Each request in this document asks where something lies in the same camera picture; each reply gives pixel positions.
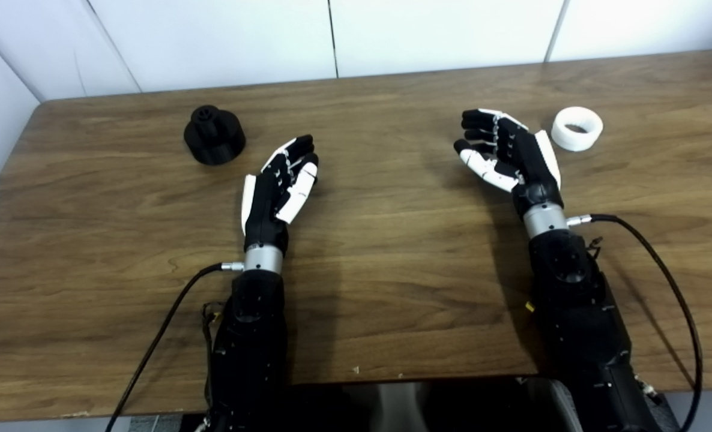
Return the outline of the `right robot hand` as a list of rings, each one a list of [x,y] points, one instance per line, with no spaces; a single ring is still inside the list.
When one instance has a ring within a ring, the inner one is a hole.
[[[464,110],[461,128],[464,137],[454,142],[459,158],[477,177],[510,193],[520,218],[534,206],[564,208],[558,161],[545,131],[532,132],[491,109]]]

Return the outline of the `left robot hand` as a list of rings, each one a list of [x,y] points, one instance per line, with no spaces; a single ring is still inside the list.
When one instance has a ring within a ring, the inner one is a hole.
[[[241,227],[244,249],[270,245],[286,254],[288,226],[318,180],[314,137],[301,135],[277,148],[257,175],[244,178]]]

